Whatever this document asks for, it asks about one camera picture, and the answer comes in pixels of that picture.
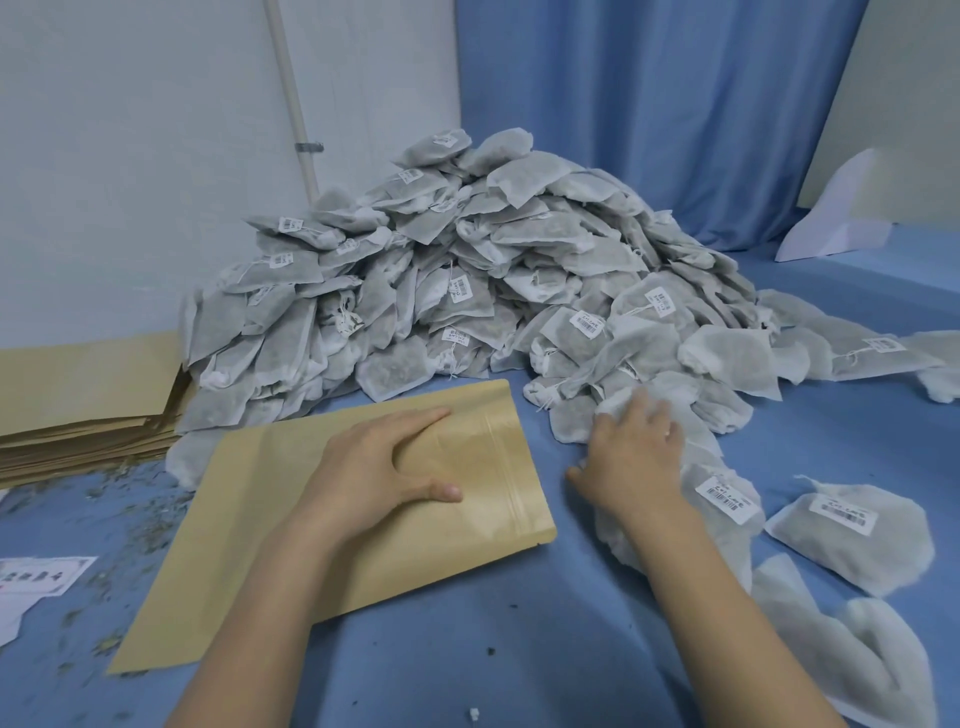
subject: kraft paper bag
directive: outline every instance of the kraft paper bag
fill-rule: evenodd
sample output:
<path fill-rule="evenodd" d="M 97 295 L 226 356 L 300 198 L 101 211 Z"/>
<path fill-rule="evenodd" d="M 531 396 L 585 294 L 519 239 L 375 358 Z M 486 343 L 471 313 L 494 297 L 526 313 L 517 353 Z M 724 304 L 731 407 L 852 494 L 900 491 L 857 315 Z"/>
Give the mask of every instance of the kraft paper bag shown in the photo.
<path fill-rule="evenodd" d="M 505 380 L 237 430 L 214 452 L 108 672 L 202 658 L 260 543 L 296 503 L 326 441 L 380 415 L 436 406 L 453 414 L 399 449 L 396 466 L 457 483 L 463 502 L 409 503 L 345 546 L 315 621 L 552 541 L 557 528 Z"/>
<path fill-rule="evenodd" d="M 160 415 L 179 372 L 175 331 L 0 350 L 0 437 Z"/>

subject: pile of tea bags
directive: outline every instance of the pile of tea bags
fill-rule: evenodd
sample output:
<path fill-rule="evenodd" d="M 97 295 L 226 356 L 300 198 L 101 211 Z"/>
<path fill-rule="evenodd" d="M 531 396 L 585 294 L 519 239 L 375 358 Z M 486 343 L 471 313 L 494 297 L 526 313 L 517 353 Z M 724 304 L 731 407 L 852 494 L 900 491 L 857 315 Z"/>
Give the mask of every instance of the pile of tea bags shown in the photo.
<path fill-rule="evenodd" d="M 226 430 L 357 389 L 383 401 L 433 375 L 529 367 L 526 399 L 559 441 L 583 443 L 643 384 L 683 425 L 684 496 L 749 590 L 765 517 L 716 438 L 750 421 L 740 394 L 904 372 L 933 373 L 921 377 L 939 400 L 958 386 L 960 334 L 914 343 L 758 292 L 669 210 L 534 151 L 523 129 L 476 147 L 462 129 L 431 134 L 394 164 L 358 198 L 333 189 L 307 214 L 251 218 L 261 255 L 187 296 L 182 355 L 199 391 L 168 455 L 184 487 Z M 615 522 L 598 513 L 597 530 L 638 568 Z"/>

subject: barcode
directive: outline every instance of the barcode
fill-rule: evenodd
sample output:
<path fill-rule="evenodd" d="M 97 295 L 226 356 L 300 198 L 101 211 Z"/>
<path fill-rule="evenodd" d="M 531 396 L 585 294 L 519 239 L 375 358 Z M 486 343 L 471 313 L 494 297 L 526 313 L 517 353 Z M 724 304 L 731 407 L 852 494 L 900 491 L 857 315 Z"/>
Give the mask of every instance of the barcode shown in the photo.
<path fill-rule="evenodd" d="M 839 508 L 834 508 L 834 507 L 831 506 L 829 503 L 824 503 L 824 504 L 821 505 L 820 507 L 821 507 L 823 510 L 829 511 L 830 513 L 832 513 L 832 514 L 834 514 L 834 515 L 836 515 L 836 516 L 839 516 L 839 517 L 842 518 L 842 519 L 847 519 L 847 521 L 850 521 L 850 522 L 853 522 L 853 523 L 857 523 L 857 524 L 859 524 L 859 525 L 866 525 L 866 524 L 867 524 L 867 520 L 866 520 L 866 519 L 860 518 L 859 516 L 857 516 L 857 515 L 855 515 L 855 514 L 853 514 L 853 513 L 848 513 L 847 511 L 841 510 L 841 509 L 839 509 Z"/>

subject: forearm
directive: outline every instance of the forearm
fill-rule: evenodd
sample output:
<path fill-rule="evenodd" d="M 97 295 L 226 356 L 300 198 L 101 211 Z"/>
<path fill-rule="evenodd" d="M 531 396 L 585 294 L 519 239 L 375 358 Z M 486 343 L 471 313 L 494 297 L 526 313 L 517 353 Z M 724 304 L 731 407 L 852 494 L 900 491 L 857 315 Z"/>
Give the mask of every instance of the forearm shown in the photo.
<path fill-rule="evenodd" d="M 707 725 L 844 726 L 743 591 L 700 515 L 677 493 L 622 517 L 700 701 Z"/>
<path fill-rule="evenodd" d="M 338 546 L 292 520 L 260 548 L 168 728 L 285 728 L 317 594 Z"/>

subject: hand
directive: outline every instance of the hand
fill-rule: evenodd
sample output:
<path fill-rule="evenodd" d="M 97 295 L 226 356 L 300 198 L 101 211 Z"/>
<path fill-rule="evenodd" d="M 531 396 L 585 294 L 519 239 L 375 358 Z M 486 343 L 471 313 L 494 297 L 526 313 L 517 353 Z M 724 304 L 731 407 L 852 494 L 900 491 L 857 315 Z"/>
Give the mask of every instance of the hand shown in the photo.
<path fill-rule="evenodd" d="M 460 489 L 437 478 L 402 475 L 394 467 L 394 449 L 450 410 L 412 409 L 354 425 L 330 438 L 294 509 L 333 524 L 346 540 L 380 523 L 410 500 L 463 500 Z"/>
<path fill-rule="evenodd" d="M 568 468 L 566 479 L 593 505 L 618 521 L 683 500 L 680 456 L 684 431 L 670 421 L 670 404 L 658 401 L 648 417 L 650 397 L 642 387 L 618 425 L 598 415 L 587 448 L 587 466 Z"/>

